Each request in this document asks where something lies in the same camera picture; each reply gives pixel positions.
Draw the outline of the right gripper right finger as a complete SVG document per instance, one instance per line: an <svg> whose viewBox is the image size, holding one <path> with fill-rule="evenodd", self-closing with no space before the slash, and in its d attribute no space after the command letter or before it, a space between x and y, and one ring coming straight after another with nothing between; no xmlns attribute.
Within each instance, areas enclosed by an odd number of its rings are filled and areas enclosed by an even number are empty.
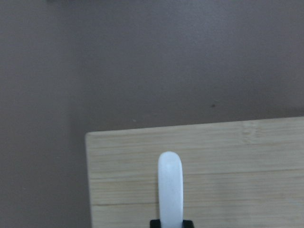
<svg viewBox="0 0 304 228"><path fill-rule="evenodd" d="M183 220L182 228L195 228L192 220Z"/></svg>

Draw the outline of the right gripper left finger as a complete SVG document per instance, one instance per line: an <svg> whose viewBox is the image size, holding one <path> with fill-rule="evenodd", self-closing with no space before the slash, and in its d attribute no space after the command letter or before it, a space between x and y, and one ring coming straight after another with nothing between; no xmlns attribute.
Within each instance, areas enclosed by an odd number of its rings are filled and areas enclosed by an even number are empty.
<svg viewBox="0 0 304 228"><path fill-rule="evenodd" d="M161 228L161 221L159 219L150 220L150 228Z"/></svg>

